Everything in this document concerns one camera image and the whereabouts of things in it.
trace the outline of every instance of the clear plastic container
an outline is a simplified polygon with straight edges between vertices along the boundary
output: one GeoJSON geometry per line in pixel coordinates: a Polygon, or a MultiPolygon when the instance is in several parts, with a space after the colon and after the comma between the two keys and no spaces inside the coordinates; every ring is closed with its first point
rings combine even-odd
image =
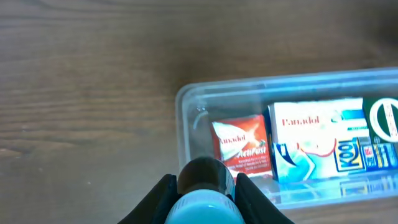
{"type": "MultiPolygon", "coordinates": [[[[214,156],[212,121],[262,114],[269,104],[277,101],[355,96],[398,96],[398,68],[187,85],[176,97],[180,168],[196,157],[214,156]]],[[[291,184],[262,177],[252,180],[280,209],[398,195],[398,170],[291,184]]]]}

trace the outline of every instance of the wooden table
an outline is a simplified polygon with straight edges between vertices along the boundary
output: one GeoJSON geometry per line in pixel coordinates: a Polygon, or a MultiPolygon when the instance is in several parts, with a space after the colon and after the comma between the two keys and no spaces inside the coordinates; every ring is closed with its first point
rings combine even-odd
{"type": "MultiPolygon", "coordinates": [[[[0,2],[0,223],[116,223],[178,174],[187,83],[398,65],[394,0],[0,2]]],[[[398,198],[284,211],[395,223],[398,198]]]]}

